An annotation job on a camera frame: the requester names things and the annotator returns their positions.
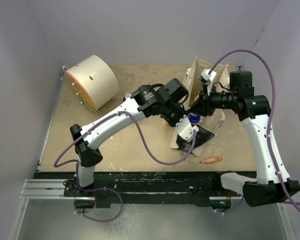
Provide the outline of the bright blue orange pump bottle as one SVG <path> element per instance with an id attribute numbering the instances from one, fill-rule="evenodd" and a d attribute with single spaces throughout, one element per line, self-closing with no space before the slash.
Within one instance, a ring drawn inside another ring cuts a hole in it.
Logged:
<path id="1" fill-rule="evenodd" d="M 190 113 L 188 119 L 192 125 L 200 125 L 202 122 L 202 116 L 195 113 Z"/>

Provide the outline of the canvas tote bag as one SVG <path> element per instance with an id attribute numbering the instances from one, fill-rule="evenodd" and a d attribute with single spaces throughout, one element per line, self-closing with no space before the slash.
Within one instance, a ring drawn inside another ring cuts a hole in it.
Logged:
<path id="1" fill-rule="evenodd" d="M 218 64 L 213 70 L 214 79 L 209 85 L 201 81 L 202 72 L 209 71 L 212 66 L 211 63 L 196 57 L 182 81 L 189 92 L 189 97 L 183 106 L 191 125 L 198 127 L 192 150 L 192 154 L 197 157 L 201 156 L 204 147 L 216 137 L 222 121 L 225 120 L 222 109 L 208 110 L 201 102 L 196 103 L 203 96 L 201 91 L 225 92 L 229 87 L 231 69 L 229 65 Z"/>

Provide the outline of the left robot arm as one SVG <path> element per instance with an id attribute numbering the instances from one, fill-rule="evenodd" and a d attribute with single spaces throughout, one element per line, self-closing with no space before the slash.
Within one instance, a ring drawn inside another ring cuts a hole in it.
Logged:
<path id="1" fill-rule="evenodd" d="M 188 90 L 176 78 L 167 84 L 141 85 L 117 108 L 95 122 L 84 126 L 73 125 L 70 131 L 76 141 L 75 152 L 79 157 L 75 190 L 81 196 L 91 194 L 95 166 L 103 159 L 100 146 L 135 122 L 160 116 L 183 140 L 190 142 L 194 131 L 180 102 L 188 96 Z"/>

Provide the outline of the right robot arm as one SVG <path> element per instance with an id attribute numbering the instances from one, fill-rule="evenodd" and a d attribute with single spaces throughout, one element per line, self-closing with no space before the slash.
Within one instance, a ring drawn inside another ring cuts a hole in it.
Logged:
<path id="1" fill-rule="evenodd" d="M 242 195 L 250 207 L 282 203 L 300 191 L 300 183 L 292 180 L 281 159 L 270 122 L 271 107 L 264 95 L 255 95 L 250 71 L 229 74 L 229 88 L 216 88 L 216 72 L 204 69 L 200 74 L 202 90 L 188 112 L 210 117 L 216 109 L 232 110 L 243 125 L 256 164 L 256 178 L 235 172 L 220 173 L 212 183 L 218 196 L 229 190 Z"/>

